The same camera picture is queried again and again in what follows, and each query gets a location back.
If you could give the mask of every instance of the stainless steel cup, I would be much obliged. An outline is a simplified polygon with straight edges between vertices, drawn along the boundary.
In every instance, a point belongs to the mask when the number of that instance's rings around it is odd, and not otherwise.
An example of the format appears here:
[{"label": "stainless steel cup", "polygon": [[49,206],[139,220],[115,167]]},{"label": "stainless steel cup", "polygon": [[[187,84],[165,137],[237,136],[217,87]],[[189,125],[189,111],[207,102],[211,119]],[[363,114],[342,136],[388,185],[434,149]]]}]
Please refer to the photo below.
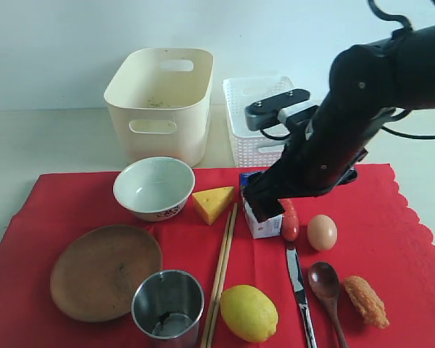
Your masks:
[{"label": "stainless steel cup", "polygon": [[132,318],[154,348],[192,348],[204,308],[200,283],[182,270],[149,276],[132,300]]}]

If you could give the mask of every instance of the laundry basket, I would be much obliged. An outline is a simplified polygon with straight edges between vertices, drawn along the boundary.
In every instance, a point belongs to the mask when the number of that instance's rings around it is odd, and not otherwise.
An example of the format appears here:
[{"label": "laundry basket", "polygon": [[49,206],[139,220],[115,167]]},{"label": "laundry basket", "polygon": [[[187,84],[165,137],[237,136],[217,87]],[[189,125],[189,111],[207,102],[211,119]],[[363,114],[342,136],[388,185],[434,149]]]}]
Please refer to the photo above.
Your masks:
[{"label": "laundry basket", "polygon": [[104,100],[130,163],[168,156],[193,167],[202,160],[213,61],[202,49],[149,48],[121,64]]},{"label": "laundry basket", "polygon": [[[229,78],[223,83],[229,140],[235,166],[268,167],[277,161],[283,151],[283,141],[264,137],[259,131],[248,129],[245,107],[258,100],[294,89],[285,76]],[[288,130],[282,124],[266,130],[272,136],[285,136]]]}]

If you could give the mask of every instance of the knife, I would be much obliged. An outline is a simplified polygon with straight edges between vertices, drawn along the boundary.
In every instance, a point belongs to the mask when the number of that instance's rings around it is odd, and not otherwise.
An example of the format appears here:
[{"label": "knife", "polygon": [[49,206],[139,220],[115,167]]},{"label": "knife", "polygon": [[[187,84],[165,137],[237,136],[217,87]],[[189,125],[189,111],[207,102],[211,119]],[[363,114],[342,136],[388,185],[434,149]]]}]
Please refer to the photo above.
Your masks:
[{"label": "knife", "polygon": [[303,281],[302,268],[299,265],[297,249],[293,245],[288,246],[286,248],[286,253],[291,285],[293,285],[295,297],[297,298],[299,309],[303,317],[303,325],[304,332],[306,334],[307,346],[308,348],[318,348],[314,337],[314,328],[312,327],[310,308],[307,305],[305,283]]}]

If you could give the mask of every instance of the cheese wedge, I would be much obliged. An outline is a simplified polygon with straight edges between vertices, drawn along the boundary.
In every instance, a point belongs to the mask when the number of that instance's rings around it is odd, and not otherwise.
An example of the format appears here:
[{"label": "cheese wedge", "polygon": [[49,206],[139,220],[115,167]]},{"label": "cheese wedge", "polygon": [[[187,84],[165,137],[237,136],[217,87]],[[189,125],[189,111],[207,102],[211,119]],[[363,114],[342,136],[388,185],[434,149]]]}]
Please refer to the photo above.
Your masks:
[{"label": "cheese wedge", "polygon": [[227,186],[192,194],[195,210],[208,225],[212,225],[233,201],[233,190],[233,186]]}]

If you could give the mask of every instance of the fried chicken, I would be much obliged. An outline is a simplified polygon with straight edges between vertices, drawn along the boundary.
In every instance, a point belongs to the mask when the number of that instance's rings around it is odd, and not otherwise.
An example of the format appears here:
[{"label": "fried chicken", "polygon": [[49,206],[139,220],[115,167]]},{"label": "fried chicken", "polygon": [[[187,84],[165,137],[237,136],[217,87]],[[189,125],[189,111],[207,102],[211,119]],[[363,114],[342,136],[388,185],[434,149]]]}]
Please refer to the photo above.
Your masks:
[{"label": "fried chicken", "polygon": [[390,325],[386,318],[384,302],[365,279],[352,275],[345,278],[343,284],[353,305],[362,315],[366,324],[378,328],[386,328]]}]

